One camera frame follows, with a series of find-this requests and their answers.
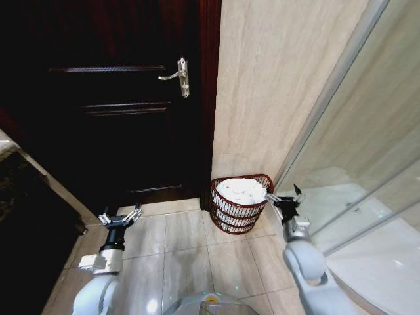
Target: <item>glass panel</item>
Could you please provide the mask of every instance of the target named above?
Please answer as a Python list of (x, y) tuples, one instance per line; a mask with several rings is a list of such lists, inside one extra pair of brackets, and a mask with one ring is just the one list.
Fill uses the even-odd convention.
[(302, 189), (330, 269), (390, 314), (420, 309), (419, 16), (388, 3), (276, 190)]
[(329, 251), (362, 231), (405, 210), (420, 201), (420, 160), (400, 173), (342, 217), (313, 235), (312, 241), (322, 251)]
[(388, 4), (277, 189), (307, 194), (313, 232), (420, 158), (419, 14)]

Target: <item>laundry basket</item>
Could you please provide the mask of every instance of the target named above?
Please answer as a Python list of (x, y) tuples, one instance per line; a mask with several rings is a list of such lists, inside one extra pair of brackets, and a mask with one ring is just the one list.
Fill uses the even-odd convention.
[(240, 205), (224, 198), (216, 189), (217, 185), (226, 179), (255, 179), (273, 193), (273, 182), (268, 175), (254, 174), (236, 177), (215, 178), (211, 181), (210, 217), (218, 228), (229, 234), (244, 234), (249, 232), (263, 211), (266, 200), (255, 205)]

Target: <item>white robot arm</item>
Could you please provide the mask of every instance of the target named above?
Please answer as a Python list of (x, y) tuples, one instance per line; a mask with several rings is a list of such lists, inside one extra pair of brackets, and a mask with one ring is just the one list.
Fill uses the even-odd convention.
[(310, 222), (297, 213), (303, 195), (296, 186), (295, 191), (298, 198), (267, 194), (266, 199), (283, 218), (283, 236), (287, 242), (283, 258), (299, 289), (304, 311), (308, 315), (357, 315), (351, 300), (329, 272), (324, 255), (311, 244)]
[(99, 216), (108, 237), (99, 254), (83, 256), (79, 268), (96, 275), (77, 294), (73, 315), (112, 315), (119, 299), (119, 273), (123, 270), (124, 233), (142, 215), (141, 204), (126, 216)]

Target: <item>door panel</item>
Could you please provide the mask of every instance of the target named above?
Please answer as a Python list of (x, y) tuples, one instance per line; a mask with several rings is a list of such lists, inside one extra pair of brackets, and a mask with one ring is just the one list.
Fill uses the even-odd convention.
[[(91, 211), (199, 196), (199, 9), (193, 0), (31, 0), (16, 9), (24, 75), (4, 107), (26, 135), (22, 146)], [(182, 56), (187, 99), (179, 79), (158, 80)]]

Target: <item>towel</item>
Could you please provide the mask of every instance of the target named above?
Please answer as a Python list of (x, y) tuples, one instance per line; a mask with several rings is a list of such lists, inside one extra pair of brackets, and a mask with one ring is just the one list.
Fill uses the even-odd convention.
[(255, 205), (265, 200), (267, 189), (253, 178), (230, 178), (217, 187), (220, 195), (240, 205)]

